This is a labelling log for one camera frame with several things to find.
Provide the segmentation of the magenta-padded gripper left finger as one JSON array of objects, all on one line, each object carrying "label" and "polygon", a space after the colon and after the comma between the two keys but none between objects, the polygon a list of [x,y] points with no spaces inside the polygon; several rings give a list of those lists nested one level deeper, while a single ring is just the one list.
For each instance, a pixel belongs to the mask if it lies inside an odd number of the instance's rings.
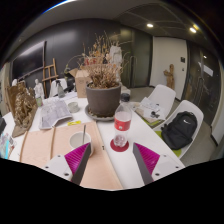
[{"label": "magenta-padded gripper left finger", "polygon": [[65,155],[59,154],[54,156],[43,166],[43,169],[79,185],[82,181],[90,153],[91,143],[88,142]]}]

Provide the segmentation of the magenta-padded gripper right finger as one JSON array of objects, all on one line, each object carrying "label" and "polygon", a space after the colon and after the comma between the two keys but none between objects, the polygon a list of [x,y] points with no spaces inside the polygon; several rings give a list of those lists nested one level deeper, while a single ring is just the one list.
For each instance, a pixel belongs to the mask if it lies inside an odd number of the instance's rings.
[{"label": "magenta-padded gripper right finger", "polygon": [[133,144],[133,154],[145,185],[183,169],[169,155],[159,155],[138,143]]}]

